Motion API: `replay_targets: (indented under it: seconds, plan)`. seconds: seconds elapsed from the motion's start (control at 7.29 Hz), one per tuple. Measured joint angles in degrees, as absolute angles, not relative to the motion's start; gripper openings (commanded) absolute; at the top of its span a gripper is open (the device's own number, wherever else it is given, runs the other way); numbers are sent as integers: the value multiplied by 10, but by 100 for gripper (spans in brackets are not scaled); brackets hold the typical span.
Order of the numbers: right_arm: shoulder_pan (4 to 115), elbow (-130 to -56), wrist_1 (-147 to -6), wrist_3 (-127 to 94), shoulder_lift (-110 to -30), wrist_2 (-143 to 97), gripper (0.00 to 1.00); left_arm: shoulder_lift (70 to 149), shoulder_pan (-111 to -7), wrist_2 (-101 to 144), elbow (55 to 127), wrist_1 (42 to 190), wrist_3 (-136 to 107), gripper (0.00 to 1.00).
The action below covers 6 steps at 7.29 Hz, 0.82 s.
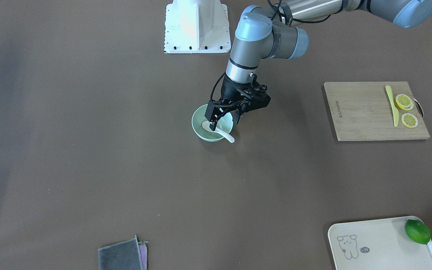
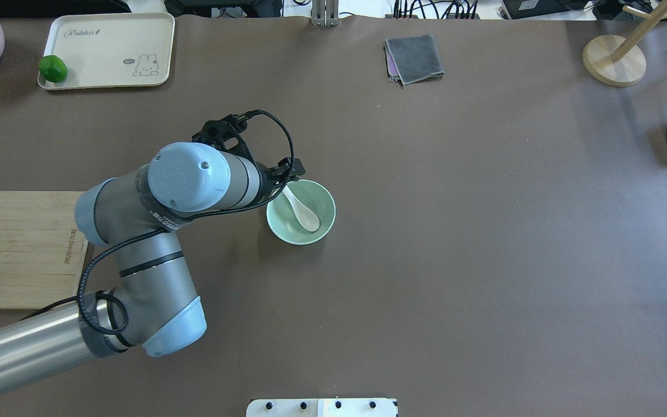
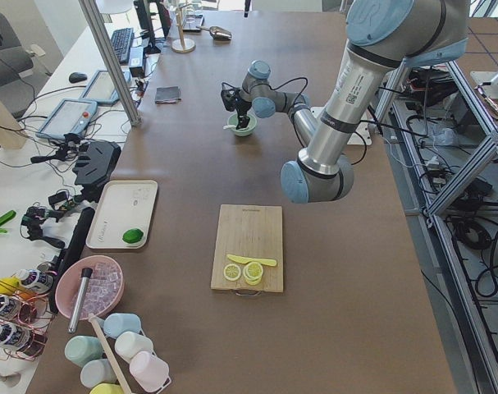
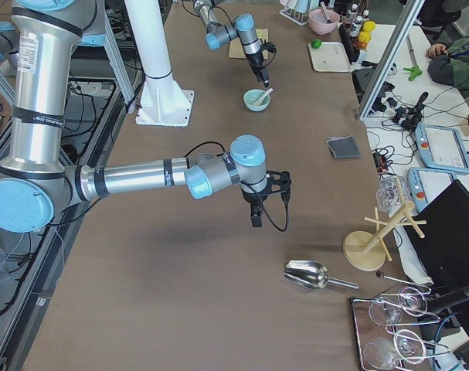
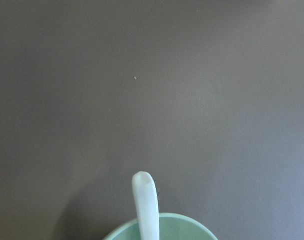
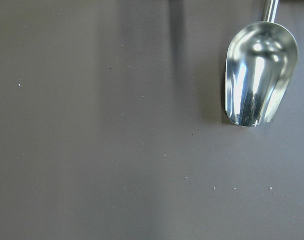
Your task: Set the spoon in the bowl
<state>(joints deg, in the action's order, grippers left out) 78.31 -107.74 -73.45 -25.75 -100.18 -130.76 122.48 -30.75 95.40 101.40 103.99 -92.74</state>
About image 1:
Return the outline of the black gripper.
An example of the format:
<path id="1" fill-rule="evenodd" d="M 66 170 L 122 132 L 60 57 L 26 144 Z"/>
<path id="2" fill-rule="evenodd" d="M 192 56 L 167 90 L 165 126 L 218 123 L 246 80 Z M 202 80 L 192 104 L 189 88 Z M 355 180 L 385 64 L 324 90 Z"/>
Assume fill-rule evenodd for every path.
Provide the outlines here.
<path id="1" fill-rule="evenodd" d="M 205 111 L 205 118 L 209 121 L 212 131 L 215 130 L 216 125 L 221 120 L 231 130 L 233 123 L 239 124 L 244 113 L 268 106 L 271 97 L 266 92 L 267 86 L 259 84 L 257 78 L 256 74 L 250 74 L 249 83 L 238 83 L 231 80 L 226 74 L 219 77 L 211 91 L 211 97 L 213 97 L 216 86 L 222 80 L 220 98 L 217 101 L 211 99 Z"/>

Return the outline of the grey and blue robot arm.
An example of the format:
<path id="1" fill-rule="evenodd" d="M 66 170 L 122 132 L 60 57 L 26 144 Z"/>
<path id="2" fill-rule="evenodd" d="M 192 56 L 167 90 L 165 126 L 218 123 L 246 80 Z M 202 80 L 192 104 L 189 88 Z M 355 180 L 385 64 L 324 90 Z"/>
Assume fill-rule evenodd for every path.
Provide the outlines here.
<path id="1" fill-rule="evenodd" d="M 267 87 L 257 83 L 262 59 L 296 59 L 309 46 L 307 32 L 293 22 L 322 23 L 342 11 L 362 10 L 409 29 L 432 15 L 432 0 L 280 0 L 269 7 L 248 6 L 241 14 L 223 82 L 220 98 L 210 99 L 206 128 L 216 131 L 218 121 L 235 112 L 233 122 L 249 111 L 265 108 L 270 102 Z"/>

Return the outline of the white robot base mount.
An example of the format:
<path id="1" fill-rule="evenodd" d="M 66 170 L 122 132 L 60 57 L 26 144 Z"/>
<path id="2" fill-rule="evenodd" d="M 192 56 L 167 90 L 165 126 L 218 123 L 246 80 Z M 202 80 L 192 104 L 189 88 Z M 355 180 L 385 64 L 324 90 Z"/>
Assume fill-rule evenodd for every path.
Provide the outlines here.
<path id="1" fill-rule="evenodd" d="M 228 7 L 219 0 L 174 0 L 166 5 L 166 54 L 228 53 Z"/>

